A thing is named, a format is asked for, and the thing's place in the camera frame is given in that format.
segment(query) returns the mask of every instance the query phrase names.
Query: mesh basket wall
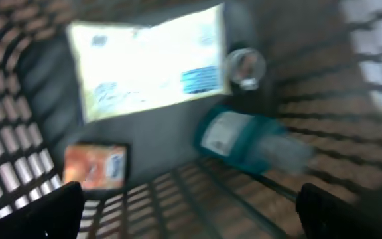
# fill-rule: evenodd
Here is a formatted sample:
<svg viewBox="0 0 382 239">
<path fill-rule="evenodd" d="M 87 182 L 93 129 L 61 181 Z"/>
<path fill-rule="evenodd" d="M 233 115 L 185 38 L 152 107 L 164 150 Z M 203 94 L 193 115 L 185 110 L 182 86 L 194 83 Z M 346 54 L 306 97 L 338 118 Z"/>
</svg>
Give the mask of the mesh basket wall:
<svg viewBox="0 0 382 239">
<path fill-rule="evenodd" d="M 61 185 L 17 79 L 35 42 L 72 18 L 114 21 L 179 0 L 0 0 L 0 218 Z M 317 149 L 306 175 L 253 178 L 215 159 L 86 202 L 78 238 L 286 238 L 311 182 L 358 203 L 382 187 L 382 1 L 242 1 L 277 86 L 278 119 Z"/>
</svg>

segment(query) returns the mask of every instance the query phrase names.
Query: bottle label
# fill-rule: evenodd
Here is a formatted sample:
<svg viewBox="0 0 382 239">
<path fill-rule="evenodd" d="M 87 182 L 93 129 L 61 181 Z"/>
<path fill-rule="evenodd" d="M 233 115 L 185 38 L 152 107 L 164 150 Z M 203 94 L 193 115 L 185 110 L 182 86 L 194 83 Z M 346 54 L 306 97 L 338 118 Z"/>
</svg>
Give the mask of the bottle label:
<svg viewBox="0 0 382 239">
<path fill-rule="evenodd" d="M 203 135 L 201 145 L 219 155 L 229 156 L 241 131 L 254 116 L 224 112 L 216 116 Z"/>
</svg>

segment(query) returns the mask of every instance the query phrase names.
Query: dark grey surface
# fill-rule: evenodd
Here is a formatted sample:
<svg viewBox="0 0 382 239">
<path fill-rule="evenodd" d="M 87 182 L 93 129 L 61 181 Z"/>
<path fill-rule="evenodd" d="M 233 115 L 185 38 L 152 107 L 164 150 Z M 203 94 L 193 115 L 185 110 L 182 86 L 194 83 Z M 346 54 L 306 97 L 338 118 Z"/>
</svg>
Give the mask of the dark grey surface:
<svg viewBox="0 0 382 239">
<path fill-rule="evenodd" d="M 175 7 L 129 21 L 155 25 L 219 2 Z M 225 15 L 228 42 L 244 40 L 251 45 L 257 42 L 245 7 L 228 3 Z M 74 61 L 64 36 L 35 44 L 22 57 L 19 69 L 23 90 L 40 122 L 45 140 L 51 144 L 50 152 L 60 171 L 66 146 L 81 140 L 130 143 L 132 181 L 155 177 L 197 159 L 200 155 L 192 146 L 194 130 L 204 114 L 224 99 L 224 96 L 213 96 L 81 127 Z M 248 108 L 255 103 L 251 100 L 253 97 L 240 96 L 237 106 Z"/>
</svg>

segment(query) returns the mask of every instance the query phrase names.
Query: black object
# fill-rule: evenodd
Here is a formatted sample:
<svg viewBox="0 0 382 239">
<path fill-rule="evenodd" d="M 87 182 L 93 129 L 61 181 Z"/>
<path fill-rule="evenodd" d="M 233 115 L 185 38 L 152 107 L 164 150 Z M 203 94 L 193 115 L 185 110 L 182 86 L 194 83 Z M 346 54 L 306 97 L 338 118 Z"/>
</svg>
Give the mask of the black object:
<svg viewBox="0 0 382 239">
<path fill-rule="evenodd" d="M 71 182 L 0 219 L 0 238 L 76 239 L 85 200 Z"/>
<path fill-rule="evenodd" d="M 382 220 L 372 217 L 311 183 L 297 196 L 299 214 L 307 239 L 382 239 Z"/>
</svg>

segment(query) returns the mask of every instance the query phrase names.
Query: plastic basket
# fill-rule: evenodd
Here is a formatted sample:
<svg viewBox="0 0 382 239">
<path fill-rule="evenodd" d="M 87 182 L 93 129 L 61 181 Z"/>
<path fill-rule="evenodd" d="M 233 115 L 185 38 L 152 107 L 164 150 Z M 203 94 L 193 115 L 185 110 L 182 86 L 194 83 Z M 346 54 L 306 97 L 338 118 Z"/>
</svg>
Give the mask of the plastic basket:
<svg viewBox="0 0 382 239">
<path fill-rule="evenodd" d="M 34 90 L 48 85 L 25 82 L 33 62 L 19 62 L 63 35 L 72 18 L 114 21 L 185 3 L 0 0 L 0 218 L 62 184 L 54 148 L 68 131 L 41 136 L 57 106 L 34 105 Z M 382 198 L 382 2 L 241 3 L 256 22 L 268 70 L 262 91 L 270 92 L 241 100 L 274 109 L 293 136 L 316 148 L 318 164 L 306 175 L 263 177 L 216 159 L 166 168 L 121 191 L 89 195 L 78 238 L 287 238 L 302 234 L 294 202 L 304 183 L 360 207 Z"/>
</svg>

